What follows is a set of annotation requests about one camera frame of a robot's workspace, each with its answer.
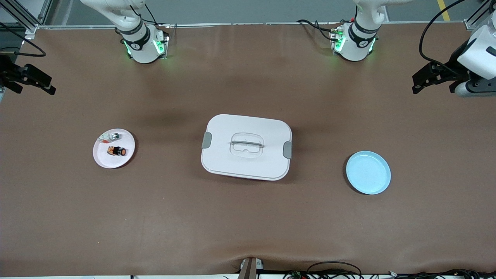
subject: container lid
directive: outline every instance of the container lid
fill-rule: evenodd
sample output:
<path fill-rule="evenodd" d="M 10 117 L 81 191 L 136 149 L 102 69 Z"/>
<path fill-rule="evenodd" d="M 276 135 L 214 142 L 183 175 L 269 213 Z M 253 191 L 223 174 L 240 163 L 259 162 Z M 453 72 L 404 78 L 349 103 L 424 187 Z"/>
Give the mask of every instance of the container lid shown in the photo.
<path fill-rule="evenodd" d="M 201 163 L 216 174 L 279 180 L 289 170 L 289 126 L 274 119 L 221 114 L 207 125 Z"/>
<path fill-rule="evenodd" d="M 371 151 L 353 154 L 346 164 L 346 175 L 355 189 L 368 195 L 381 193 L 391 182 L 386 160 Z"/>

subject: green led light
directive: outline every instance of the green led light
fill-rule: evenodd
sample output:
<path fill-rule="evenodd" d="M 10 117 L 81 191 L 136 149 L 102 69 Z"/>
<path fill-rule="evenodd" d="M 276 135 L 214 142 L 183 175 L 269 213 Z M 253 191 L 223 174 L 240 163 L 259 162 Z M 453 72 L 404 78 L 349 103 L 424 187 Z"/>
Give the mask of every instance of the green led light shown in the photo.
<path fill-rule="evenodd" d="M 334 50 L 340 52 L 343 49 L 343 42 L 345 41 L 345 36 L 341 36 L 339 40 L 336 42 Z"/>
<path fill-rule="evenodd" d="M 132 56 L 131 50 L 129 49 L 129 46 L 127 45 L 127 43 L 125 41 L 124 41 L 124 45 L 125 45 L 125 48 L 127 49 L 127 54 L 129 54 L 129 56 Z"/>
<path fill-rule="evenodd" d="M 155 43 L 155 48 L 157 49 L 157 52 L 159 54 L 162 54 L 164 52 L 164 44 L 162 44 L 160 41 L 153 41 Z"/>
<path fill-rule="evenodd" d="M 372 43 L 371 43 L 371 47 L 369 48 L 369 52 L 372 51 L 372 48 L 373 48 L 373 44 L 375 43 L 375 38 L 372 40 Z"/>

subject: small bottle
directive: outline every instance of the small bottle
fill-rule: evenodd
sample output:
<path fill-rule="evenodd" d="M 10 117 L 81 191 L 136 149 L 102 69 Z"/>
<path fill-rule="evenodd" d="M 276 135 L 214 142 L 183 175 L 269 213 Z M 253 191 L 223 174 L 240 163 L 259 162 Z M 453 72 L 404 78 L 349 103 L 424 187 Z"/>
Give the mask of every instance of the small bottle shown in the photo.
<path fill-rule="evenodd" d="M 111 143 L 116 140 L 119 140 L 121 138 L 121 135 L 114 133 L 114 134 L 103 134 L 98 138 L 99 142 L 102 143 Z"/>
<path fill-rule="evenodd" d="M 107 149 L 107 154 L 110 154 L 112 156 L 125 156 L 125 148 L 122 148 L 120 146 L 111 146 L 109 149 Z"/>

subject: gray latch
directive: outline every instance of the gray latch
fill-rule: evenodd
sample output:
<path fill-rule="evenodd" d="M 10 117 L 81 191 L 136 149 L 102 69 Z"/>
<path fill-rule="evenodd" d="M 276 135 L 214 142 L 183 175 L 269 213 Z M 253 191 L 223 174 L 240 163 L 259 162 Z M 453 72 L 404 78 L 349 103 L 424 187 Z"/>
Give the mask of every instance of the gray latch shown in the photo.
<path fill-rule="evenodd" d="M 209 148 L 212 143 L 212 134 L 209 132 L 205 132 L 203 135 L 203 142 L 201 143 L 201 148 Z"/>
<path fill-rule="evenodd" d="M 287 141 L 284 143 L 282 148 L 282 155 L 285 158 L 291 159 L 291 155 L 293 155 L 293 143 L 291 141 Z"/>

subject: light blue plate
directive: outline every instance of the light blue plate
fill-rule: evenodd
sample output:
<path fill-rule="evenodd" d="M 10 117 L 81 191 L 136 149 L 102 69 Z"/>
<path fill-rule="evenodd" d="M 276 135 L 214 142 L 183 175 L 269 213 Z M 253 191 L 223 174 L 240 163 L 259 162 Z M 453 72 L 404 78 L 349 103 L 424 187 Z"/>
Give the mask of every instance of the light blue plate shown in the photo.
<path fill-rule="evenodd" d="M 391 182 L 391 170 L 386 160 L 371 151 L 353 154 L 346 164 L 346 175 L 355 189 L 368 195 L 379 194 Z"/>

